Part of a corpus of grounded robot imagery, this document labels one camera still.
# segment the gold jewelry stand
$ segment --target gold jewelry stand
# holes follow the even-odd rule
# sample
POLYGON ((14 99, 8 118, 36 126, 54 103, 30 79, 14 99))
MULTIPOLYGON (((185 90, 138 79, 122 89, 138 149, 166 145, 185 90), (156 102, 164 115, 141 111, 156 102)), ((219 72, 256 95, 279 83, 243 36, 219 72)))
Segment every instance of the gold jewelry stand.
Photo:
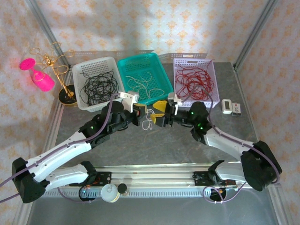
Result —
POLYGON ((64 104, 64 105, 76 105, 77 100, 76 100, 76 95, 75 95, 75 88, 74 85, 66 85, 62 75, 66 74, 69 70, 69 67, 66 65, 61 65, 61 66, 56 66, 56 63, 58 59, 62 56, 66 56, 67 58, 71 58, 75 55, 75 52, 73 50, 68 50, 66 51, 63 55, 55 58, 53 56, 55 48, 59 48, 61 46, 61 43, 59 42, 54 42, 50 45, 52 48, 51 55, 48 55, 45 53, 44 55, 40 54, 40 49, 39 48, 33 48, 30 50, 30 54, 32 55, 38 55, 41 57, 41 62, 36 63, 37 65, 43 65, 44 67, 42 68, 42 71, 46 69, 47 67, 51 67, 52 71, 56 75, 57 79, 59 80, 61 86, 63 87, 59 94, 58 94, 58 99, 59 101, 64 104))

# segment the white basket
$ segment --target white basket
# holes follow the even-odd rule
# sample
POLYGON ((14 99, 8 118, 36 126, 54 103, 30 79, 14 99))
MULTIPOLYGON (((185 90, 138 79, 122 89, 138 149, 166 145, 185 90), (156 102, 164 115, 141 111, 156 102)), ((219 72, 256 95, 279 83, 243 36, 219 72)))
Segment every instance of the white basket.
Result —
MULTIPOLYGON (((214 82, 214 87, 212 89, 212 100, 213 100, 213 106, 215 107, 216 104, 220 102, 220 97, 219 97, 219 92, 218 92, 218 86, 217 86, 217 80, 216 80, 216 74, 215 74, 215 69, 214 69, 214 64, 213 62, 210 63, 211 60, 206 60, 206 59, 187 59, 187 58, 175 58, 174 59, 174 90, 175 93, 180 90, 182 87, 181 84, 176 85, 176 74, 177 74, 177 68, 178 66, 181 67, 199 67, 204 70, 207 69, 207 73, 210 75, 211 80, 214 82)), ((192 98, 188 98, 181 107, 191 107, 194 102, 197 100, 193 100, 192 98)), ((211 100, 205 100, 202 101, 205 104, 207 108, 210 108, 211 106, 211 100)))
POLYGON ((93 77, 103 72, 109 72, 112 69, 113 69, 113 77, 116 79, 119 85, 119 91, 124 91, 124 87, 118 71, 118 67, 113 57, 105 57, 105 58, 90 60, 73 66, 72 73, 73 73, 73 80, 74 80, 78 108, 80 108, 81 110, 87 110, 89 112, 95 112, 101 110, 108 103, 108 102, 103 102, 91 106, 88 106, 88 104, 85 103, 88 100, 88 96, 84 91, 81 92, 81 96, 80 96, 80 91, 83 88, 87 78, 82 75, 82 72, 89 75, 89 77, 93 77))

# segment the plastic basket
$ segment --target plastic basket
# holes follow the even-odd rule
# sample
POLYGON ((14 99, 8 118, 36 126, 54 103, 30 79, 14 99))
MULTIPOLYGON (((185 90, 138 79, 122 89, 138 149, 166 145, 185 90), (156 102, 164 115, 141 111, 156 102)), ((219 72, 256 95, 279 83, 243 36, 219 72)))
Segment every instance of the plastic basket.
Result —
POLYGON ((105 57, 105 58, 99 58, 95 60, 89 60, 73 66, 72 73, 73 73, 73 80, 74 80, 78 108, 80 108, 81 110, 87 110, 89 112, 95 112, 101 110, 108 103, 108 102, 103 102, 91 106, 88 106, 88 104, 85 103, 87 102, 88 96, 84 91, 81 92, 81 96, 80 96, 80 91, 83 88, 87 78, 82 75, 82 72, 89 75, 89 77, 93 77, 103 72, 109 72, 112 69, 113 69, 113 77, 116 79, 119 85, 119 91, 124 91, 124 87, 117 68, 117 64, 113 57, 105 57))
POLYGON ((153 104, 161 99, 166 99, 168 94, 173 92, 165 69, 155 53, 120 60, 118 68, 125 91, 138 92, 140 95, 139 103, 141 104, 153 104))
MULTIPOLYGON (((180 90, 182 87, 181 84, 176 84, 176 74, 177 74, 177 68, 179 66, 183 68, 187 67, 199 67, 202 69, 207 69, 207 73, 210 75, 212 81, 214 82, 214 86, 212 89, 212 100, 213 100, 213 106, 215 107, 216 104, 220 102, 220 97, 219 97, 219 92, 218 92, 218 85, 217 85, 217 80, 216 80, 216 74, 215 74, 215 69, 214 69, 214 64, 213 61, 210 63, 211 60, 207 59, 184 59, 184 58, 175 58, 174 59, 174 88, 175 92, 180 90)), ((192 98, 188 98, 181 107, 191 107, 194 102, 198 100, 193 100, 192 98)), ((200 100, 201 102, 204 102, 205 106, 207 108, 210 108, 211 106, 211 100, 200 100)))

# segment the black cap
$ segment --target black cap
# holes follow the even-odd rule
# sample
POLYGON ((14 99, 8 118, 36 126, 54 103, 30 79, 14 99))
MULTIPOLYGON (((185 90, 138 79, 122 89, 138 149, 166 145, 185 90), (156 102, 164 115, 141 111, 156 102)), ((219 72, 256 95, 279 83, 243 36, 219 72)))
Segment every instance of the black cap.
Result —
POLYGON ((120 194, 126 193, 127 192, 127 186, 126 186, 126 184, 119 184, 118 185, 118 192, 120 194))

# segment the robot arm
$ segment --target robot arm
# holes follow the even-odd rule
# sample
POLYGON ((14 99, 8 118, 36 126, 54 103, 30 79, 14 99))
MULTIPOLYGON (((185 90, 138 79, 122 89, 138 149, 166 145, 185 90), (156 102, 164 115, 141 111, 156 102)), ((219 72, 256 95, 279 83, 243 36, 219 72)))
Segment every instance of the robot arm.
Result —
POLYGON ((276 172, 261 154, 269 158, 281 174, 281 167, 265 142, 244 141, 213 127, 207 120, 209 113, 204 103, 194 102, 190 110, 185 111, 177 108, 177 102, 174 93, 169 94, 168 101, 156 102, 153 107, 163 113, 151 115, 152 121, 160 127, 172 126, 174 122, 190 126, 191 134, 196 141, 218 148, 240 162, 228 163, 219 160, 213 164, 209 169, 209 177, 214 184, 224 180, 239 180, 247 182, 257 191, 263 191, 276 178, 276 172))
POLYGON ((18 158, 13 162, 13 175, 29 168, 13 179, 24 203, 30 203, 41 197, 45 191, 63 185, 94 182, 97 172, 90 162, 82 162, 80 165, 66 169, 58 169, 58 167, 109 140, 111 134, 126 129, 130 123, 140 125, 140 119, 146 114, 146 106, 137 104, 138 94, 121 92, 120 97, 123 98, 122 103, 112 102, 108 122, 96 137, 88 140, 103 126, 108 113, 108 105, 102 109, 101 114, 85 123, 79 131, 63 143, 27 161, 18 158))

